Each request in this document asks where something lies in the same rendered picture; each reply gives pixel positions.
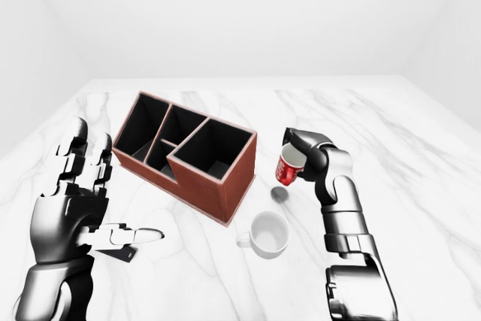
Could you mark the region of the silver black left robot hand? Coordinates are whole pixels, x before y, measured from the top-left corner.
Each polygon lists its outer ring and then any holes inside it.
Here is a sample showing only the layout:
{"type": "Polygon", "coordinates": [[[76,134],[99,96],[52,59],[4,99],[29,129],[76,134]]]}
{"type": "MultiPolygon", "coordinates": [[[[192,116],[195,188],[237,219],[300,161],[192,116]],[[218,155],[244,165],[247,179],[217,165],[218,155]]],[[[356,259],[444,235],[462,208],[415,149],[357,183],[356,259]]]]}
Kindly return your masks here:
{"type": "Polygon", "coordinates": [[[67,262],[90,250],[113,253],[133,244],[158,241],[158,229],[131,229],[104,223],[109,199],[106,184],[112,173],[112,139],[104,133],[86,155],[88,125],[75,117],[65,130],[50,174],[35,202],[30,237],[39,264],[67,262]]]}

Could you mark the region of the red-brown desk caddy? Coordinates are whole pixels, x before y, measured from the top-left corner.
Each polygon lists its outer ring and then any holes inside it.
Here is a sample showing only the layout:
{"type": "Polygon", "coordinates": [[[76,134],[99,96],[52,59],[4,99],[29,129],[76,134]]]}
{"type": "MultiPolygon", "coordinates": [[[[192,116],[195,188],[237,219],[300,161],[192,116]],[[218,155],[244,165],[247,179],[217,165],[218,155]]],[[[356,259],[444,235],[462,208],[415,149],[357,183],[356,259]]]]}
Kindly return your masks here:
{"type": "Polygon", "coordinates": [[[228,226],[252,184],[255,131],[139,92],[114,141],[125,169],[228,226]]]}

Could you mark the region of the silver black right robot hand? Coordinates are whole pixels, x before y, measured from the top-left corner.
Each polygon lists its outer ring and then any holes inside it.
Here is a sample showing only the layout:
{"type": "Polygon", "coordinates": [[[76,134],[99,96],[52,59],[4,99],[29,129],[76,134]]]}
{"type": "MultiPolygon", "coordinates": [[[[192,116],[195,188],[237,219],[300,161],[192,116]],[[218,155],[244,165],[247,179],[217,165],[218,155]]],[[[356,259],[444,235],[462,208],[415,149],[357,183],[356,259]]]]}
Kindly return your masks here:
{"type": "Polygon", "coordinates": [[[333,156],[327,154],[328,150],[339,151],[339,149],[324,134],[288,127],[283,136],[283,145],[287,143],[306,156],[303,169],[298,173],[298,177],[306,181],[315,181],[322,172],[328,170],[329,162],[352,170],[352,158],[347,152],[340,150],[339,160],[334,160],[333,156]]]}

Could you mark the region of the red mug with white print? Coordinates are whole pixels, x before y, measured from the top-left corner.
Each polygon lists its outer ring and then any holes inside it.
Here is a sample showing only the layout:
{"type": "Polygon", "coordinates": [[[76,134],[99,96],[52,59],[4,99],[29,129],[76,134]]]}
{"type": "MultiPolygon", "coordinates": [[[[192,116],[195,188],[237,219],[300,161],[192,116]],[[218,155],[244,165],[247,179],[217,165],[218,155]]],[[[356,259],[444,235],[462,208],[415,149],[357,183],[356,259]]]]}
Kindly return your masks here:
{"type": "Polygon", "coordinates": [[[291,143],[283,146],[275,171],[276,179],[284,186],[291,184],[298,173],[304,170],[307,157],[291,143]]]}

